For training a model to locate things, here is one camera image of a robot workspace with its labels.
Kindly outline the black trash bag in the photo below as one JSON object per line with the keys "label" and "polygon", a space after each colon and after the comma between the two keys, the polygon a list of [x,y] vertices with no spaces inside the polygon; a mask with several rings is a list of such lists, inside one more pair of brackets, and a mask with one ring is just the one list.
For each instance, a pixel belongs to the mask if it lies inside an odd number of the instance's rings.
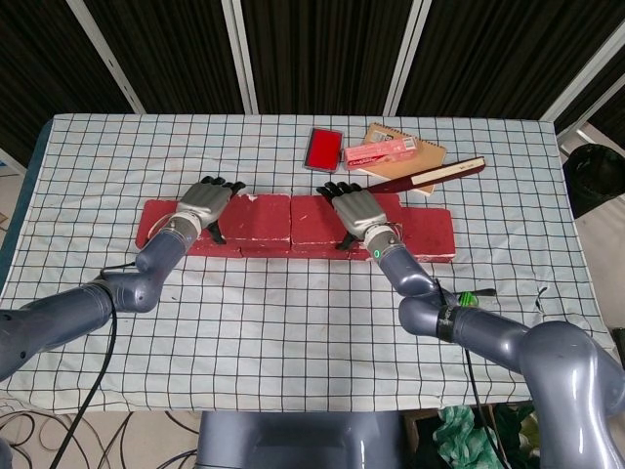
{"label": "black trash bag", "polygon": [[562,165],[573,218],[625,194],[625,157],[599,144],[575,149]]}

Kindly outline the maroon hardcover book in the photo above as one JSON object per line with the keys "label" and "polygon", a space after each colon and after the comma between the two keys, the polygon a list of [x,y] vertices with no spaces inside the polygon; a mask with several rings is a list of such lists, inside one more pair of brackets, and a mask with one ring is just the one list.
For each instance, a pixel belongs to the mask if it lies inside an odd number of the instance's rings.
{"label": "maroon hardcover book", "polygon": [[437,185],[477,174],[485,166],[483,157],[466,159],[370,186],[368,191],[371,193],[398,193],[422,189],[425,186]]}

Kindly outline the blue table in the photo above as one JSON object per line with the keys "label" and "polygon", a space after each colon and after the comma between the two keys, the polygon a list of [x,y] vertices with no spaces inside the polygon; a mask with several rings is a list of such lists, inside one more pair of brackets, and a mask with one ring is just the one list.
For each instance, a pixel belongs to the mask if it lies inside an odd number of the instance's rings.
{"label": "blue table", "polygon": [[21,185],[9,229],[0,247],[0,293],[6,285],[11,265],[17,251],[21,228],[24,224],[30,200],[35,190],[52,127],[53,120],[49,120],[43,126],[37,137],[32,156],[26,168],[25,177]]}

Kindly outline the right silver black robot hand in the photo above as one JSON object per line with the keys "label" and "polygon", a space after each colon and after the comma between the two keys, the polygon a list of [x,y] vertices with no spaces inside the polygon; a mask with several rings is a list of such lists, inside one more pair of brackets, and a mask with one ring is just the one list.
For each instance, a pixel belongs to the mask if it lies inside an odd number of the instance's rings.
{"label": "right silver black robot hand", "polygon": [[368,231],[388,222],[376,198],[356,183],[326,182],[316,192],[333,207],[347,231],[337,250],[351,249],[356,241],[364,241]]}

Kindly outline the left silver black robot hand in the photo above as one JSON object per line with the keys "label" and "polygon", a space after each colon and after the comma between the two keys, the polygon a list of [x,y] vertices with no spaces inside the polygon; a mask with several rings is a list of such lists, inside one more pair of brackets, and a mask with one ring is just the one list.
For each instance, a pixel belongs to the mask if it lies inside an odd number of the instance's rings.
{"label": "left silver black robot hand", "polygon": [[243,182],[227,182],[221,176],[205,176],[193,184],[177,204],[178,212],[189,212],[199,222],[199,227],[206,229],[217,244],[225,244],[219,218],[230,200],[246,185]]}

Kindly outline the red ink pad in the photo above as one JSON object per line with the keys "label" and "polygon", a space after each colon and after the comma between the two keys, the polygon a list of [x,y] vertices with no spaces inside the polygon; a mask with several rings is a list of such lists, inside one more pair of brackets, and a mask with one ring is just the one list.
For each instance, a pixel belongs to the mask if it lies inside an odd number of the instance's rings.
{"label": "red ink pad", "polygon": [[334,173],[341,162],[343,134],[339,131],[312,128],[304,159],[308,169]]}

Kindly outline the grey-blue robot torso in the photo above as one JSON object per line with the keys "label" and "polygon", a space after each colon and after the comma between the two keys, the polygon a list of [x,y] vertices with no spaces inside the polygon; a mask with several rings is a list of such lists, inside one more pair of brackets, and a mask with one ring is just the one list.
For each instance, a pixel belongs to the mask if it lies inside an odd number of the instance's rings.
{"label": "grey-blue robot torso", "polygon": [[204,411],[194,469],[403,469],[397,411]]}

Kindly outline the pink cardboard box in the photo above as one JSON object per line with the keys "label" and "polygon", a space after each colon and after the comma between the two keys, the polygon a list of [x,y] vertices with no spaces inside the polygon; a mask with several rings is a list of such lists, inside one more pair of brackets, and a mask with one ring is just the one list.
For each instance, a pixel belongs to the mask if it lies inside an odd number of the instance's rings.
{"label": "pink cardboard box", "polygon": [[410,159],[418,144],[413,137],[369,143],[343,150],[347,170],[355,170]]}

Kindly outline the white partition post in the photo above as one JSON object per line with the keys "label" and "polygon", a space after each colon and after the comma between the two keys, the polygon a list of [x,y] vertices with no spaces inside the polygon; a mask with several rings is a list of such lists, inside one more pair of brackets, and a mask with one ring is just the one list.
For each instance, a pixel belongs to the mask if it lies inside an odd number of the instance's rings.
{"label": "white partition post", "polygon": [[383,108],[384,116],[396,115],[432,3],[433,0],[412,0]]}
{"label": "white partition post", "polygon": [[561,129],[574,102],[625,51],[625,0],[559,0],[548,32],[535,118]]}
{"label": "white partition post", "polygon": [[144,114],[146,109],[126,76],[121,64],[109,47],[102,31],[90,13],[84,0],[64,0],[87,38],[95,48],[120,92],[136,114]]}
{"label": "white partition post", "polygon": [[259,113],[241,0],[221,0],[237,83],[246,114]]}

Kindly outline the white black checkered tablecloth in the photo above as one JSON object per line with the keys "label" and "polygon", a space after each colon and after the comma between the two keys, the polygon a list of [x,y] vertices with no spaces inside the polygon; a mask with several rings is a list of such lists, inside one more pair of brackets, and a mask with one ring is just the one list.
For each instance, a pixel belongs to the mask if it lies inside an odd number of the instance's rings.
{"label": "white black checkered tablecloth", "polygon": [[[365,116],[59,114],[21,228],[0,308],[18,308],[131,262],[145,203],[176,199],[205,175],[249,193],[310,194],[327,180],[304,166],[312,128],[363,140]],[[451,291],[533,326],[569,321],[608,351],[568,206],[549,121],[390,117],[390,127],[485,159],[483,172],[405,193],[445,208],[456,255],[427,271]],[[0,412],[76,410],[95,381],[95,410],[395,410],[525,399],[522,379],[455,345],[406,333],[400,297],[371,261],[186,257],[157,307],[32,357],[0,383]]]}

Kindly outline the green cloth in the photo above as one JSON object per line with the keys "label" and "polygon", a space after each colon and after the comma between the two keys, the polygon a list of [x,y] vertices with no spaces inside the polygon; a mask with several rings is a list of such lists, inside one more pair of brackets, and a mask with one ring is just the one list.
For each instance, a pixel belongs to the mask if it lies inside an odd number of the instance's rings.
{"label": "green cloth", "polygon": [[475,425],[475,414],[469,406],[448,406],[437,414],[441,425],[433,439],[438,455],[451,469],[501,469],[489,442],[495,443],[495,433]]}

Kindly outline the brown spiral notebook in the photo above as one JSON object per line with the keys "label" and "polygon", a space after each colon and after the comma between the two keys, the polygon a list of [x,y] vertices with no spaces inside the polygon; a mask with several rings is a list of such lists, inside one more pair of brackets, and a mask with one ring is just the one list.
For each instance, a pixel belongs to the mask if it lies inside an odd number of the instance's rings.
{"label": "brown spiral notebook", "polygon": [[442,165],[446,155],[444,147],[435,145],[428,141],[420,140],[417,137],[399,132],[394,128],[379,123],[372,123],[369,125],[364,143],[361,145],[392,139],[401,139],[404,137],[413,137],[417,141],[418,148],[413,157],[399,162],[385,163],[378,166],[355,170],[362,170],[368,174],[378,176],[385,180],[394,180],[413,173],[439,168]]}

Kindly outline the red brick with chipped paint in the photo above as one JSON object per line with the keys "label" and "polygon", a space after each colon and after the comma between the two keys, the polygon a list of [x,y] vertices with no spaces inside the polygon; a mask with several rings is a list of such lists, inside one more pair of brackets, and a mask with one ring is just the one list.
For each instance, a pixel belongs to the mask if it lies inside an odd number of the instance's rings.
{"label": "red brick with chipped paint", "polygon": [[449,263],[455,257],[454,231],[448,210],[399,205],[388,211],[387,216],[419,262]]}

